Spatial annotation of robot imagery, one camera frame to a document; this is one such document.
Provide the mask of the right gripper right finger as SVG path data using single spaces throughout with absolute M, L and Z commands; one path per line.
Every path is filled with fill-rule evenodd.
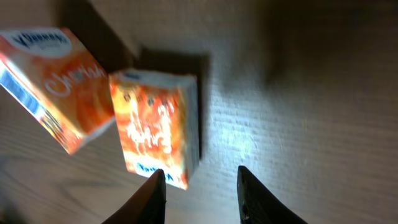
M 238 167 L 237 195 L 242 224 L 306 224 L 245 166 Z

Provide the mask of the orange small box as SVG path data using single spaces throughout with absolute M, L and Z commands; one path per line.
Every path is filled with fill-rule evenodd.
M 198 85 L 193 75 L 122 70 L 109 77 L 116 124 L 129 172 L 187 190 L 200 160 Z

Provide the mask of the orange white box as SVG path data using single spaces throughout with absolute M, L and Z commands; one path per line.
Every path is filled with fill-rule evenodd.
M 108 74 L 67 28 L 1 31 L 1 86 L 69 154 L 114 121 Z

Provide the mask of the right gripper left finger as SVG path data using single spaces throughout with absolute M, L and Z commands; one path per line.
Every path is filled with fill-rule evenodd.
M 165 204 L 165 175 L 158 169 L 103 224 L 164 224 Z

